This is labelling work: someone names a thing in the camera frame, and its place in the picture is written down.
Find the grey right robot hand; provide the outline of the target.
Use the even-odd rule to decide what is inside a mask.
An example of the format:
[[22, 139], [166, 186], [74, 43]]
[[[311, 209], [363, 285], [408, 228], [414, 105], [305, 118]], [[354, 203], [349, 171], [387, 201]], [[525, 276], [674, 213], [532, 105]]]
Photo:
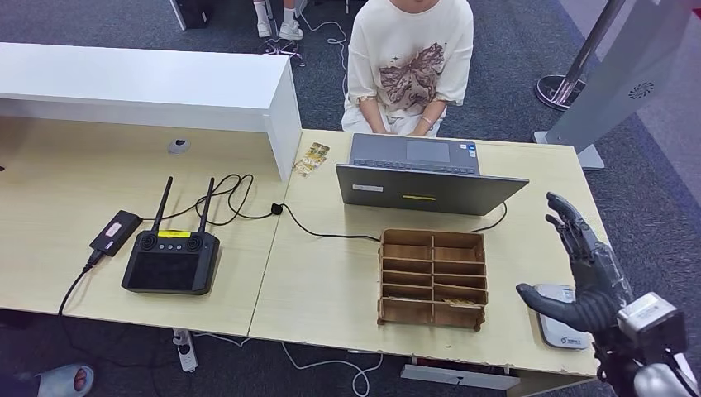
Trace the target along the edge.
[[600, 241], [580, 212], [566, 198], [549, 192], [548, 207], [557, 215], [546, 220], [558, 232], [568, 254], [575, 281], [575, 300], [570, 303], [547, 298], [528, 284], [516, 291], [530, 309], [569, 327], [595, 334], [616, 325], [616, 314], [634, 298], [618, 267], [613, 249]]

